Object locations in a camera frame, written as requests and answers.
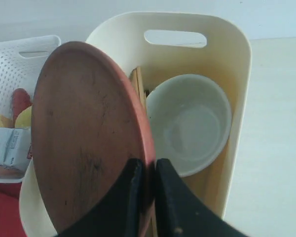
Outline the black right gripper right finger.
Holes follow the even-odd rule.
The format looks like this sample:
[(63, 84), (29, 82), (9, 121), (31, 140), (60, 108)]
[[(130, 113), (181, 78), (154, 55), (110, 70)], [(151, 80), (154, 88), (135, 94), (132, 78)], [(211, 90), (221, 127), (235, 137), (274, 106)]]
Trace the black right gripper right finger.
[(156, 162), (155, 215), (159, 237), (244, 237), (202, 203), (168, 159)]

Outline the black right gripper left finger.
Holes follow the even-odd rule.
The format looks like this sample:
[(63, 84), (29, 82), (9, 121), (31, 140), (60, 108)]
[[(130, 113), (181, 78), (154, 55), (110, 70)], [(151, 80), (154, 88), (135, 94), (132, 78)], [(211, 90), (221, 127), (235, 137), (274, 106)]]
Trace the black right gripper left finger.
[(137, 237), (142, 204), (142, 161), (131, 158), (107, 194), (59, 237)]

